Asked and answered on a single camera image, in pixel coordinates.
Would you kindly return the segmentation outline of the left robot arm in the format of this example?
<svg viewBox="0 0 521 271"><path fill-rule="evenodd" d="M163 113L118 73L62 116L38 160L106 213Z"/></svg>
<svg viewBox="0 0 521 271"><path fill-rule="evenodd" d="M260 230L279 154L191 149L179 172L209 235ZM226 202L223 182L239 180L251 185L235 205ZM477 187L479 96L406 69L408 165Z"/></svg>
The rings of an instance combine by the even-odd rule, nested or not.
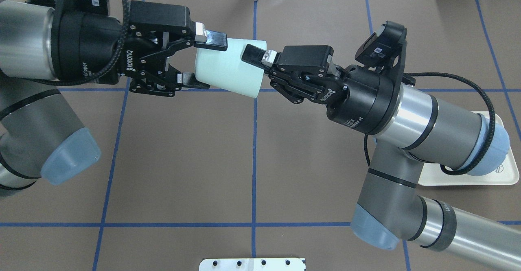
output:
<svg viewBox="0 0 521 271"><path fill-rule="evenodd" d="M107 0L1 1L1 198L40 178L61 184L99 161L59 82L116 85L124 76L130 90L164 97L210 87L168 59L192 46L225 51L225 33L192 21L185 6L131 1L128 10L123 27Z"/></svg>

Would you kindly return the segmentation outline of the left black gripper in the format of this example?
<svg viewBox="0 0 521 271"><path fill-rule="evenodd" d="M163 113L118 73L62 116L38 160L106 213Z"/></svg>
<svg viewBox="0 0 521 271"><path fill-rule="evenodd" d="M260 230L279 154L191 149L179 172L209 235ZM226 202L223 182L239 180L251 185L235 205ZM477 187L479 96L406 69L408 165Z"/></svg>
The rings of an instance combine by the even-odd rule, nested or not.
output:
<svg viewBox="0 0 521 271"><path fill-rule="evenodd" d="M194 22L188 7L130 1L129 25L115 17L84 10L59 10L51 28L51 62L60 81L86 81L109 66L93 83L115 85L131 79L129 91L173 97L182 89L208 90L193 72L171 67L168 58L194 47L225 52L226 33Z"/></svg>

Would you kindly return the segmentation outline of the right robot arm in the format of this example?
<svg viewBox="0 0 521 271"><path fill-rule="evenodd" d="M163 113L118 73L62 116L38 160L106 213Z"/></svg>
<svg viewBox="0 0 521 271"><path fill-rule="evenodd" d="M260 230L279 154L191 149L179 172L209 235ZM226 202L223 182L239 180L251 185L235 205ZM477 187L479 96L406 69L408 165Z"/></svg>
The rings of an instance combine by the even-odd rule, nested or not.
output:
<svg viewBox="0 0 521 271"><path fill-rule="evenodd" d="M322 104L327 117L373 137L376 148L350 223L380 249L407 240L498 270L519 271L520 232L417 194L435 174L484 176L506 159L509 137L488 113L474 113L414 87L404 74L405 43L362 47L361 66L333 64L330 46L286 46L282 52L247 45L241 59L261 68L289 101Z"/></svg>

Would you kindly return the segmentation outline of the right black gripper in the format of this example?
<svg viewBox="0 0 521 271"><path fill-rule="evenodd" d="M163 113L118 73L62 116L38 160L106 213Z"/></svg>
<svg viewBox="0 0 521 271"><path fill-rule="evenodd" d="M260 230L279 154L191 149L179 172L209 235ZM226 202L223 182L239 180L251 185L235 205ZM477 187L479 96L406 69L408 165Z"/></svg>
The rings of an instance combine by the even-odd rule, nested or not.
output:
<svg viewBox="0 0 521 271"><path fill-rule="evenodd" d="M367 135L382 133L398 107L403 46L389 55L365 59L343 68L333 63L331 46L286 46L283 51L246 45L241 60L269 69L270 85L290 102L324 105L327 118Z"/></svg>

